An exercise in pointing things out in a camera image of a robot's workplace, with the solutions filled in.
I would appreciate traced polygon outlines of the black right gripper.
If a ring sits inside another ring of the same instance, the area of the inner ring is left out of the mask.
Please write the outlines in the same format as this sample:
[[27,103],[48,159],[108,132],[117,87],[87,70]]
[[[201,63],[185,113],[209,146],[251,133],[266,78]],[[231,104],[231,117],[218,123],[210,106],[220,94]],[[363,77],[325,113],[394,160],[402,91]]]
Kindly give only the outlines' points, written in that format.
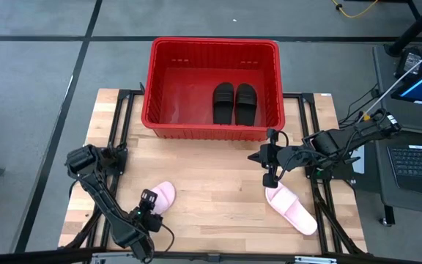
[[277,145],[279,135],[282,134],[286,140],[286,146],[289,146],[289,137],[283,131],[277,131],[276,129],[269,128],[267,130],[267,136],[270,142],[261,146],[260,151],[253,153],[248,156],[248,160],[255,161],[262,165],[262,167],[268,169],[268,172],[263,175],[263,186],[268,188],[278,187],[278,176],[276,175],[279,162],[277,160],[277,153],[282,149],[281,146]]

